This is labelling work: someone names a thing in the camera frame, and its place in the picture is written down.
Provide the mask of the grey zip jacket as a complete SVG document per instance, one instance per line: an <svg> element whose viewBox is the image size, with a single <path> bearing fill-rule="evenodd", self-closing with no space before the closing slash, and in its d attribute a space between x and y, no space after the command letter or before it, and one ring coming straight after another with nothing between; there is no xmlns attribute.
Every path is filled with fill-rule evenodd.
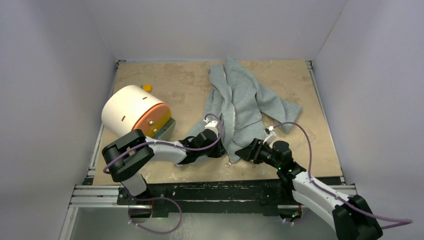
<svg viewBox="0 0 424 240"><path fill-rule="evenodd" d="M253 73L232 57L224 64L211 65L208 70L212 91L203 113L220 117L221 143L231 163L241 159L236 151L247 147L254 138L266 137L262 115L280 124L295 122L301 114L301 106L260 84Z"/></svg>

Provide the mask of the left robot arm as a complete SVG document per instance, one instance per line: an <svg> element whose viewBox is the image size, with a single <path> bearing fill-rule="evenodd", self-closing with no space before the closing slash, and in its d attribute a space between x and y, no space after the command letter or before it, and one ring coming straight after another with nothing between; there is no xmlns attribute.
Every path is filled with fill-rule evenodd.
<svg viewBox="0 0 424 240"><path fill-rule="evenodd" d="M133 130L103 148L105 174L129 192L138 205L149 199L147 183L139 173L150 161L165 161L178 166L195 163L201 157L220 158L226 153L217 133L203 130L179 141L159 141Z"/></svg>

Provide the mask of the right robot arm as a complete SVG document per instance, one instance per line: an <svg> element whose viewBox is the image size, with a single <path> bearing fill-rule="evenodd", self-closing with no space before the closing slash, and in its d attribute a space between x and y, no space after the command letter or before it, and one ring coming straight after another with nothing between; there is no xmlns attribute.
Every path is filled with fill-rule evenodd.
<svg viewBox="0 0 424 240"><path fill-rule="evenodd" d="M235 154L246 162L276 168L282 200L309 208L335 231L339 240L377 240L383 236L382 227L371 217L372 211L363 197L349 196L310 176L294 161L289 143L276 141L269 145L255 138Z"/></svg>

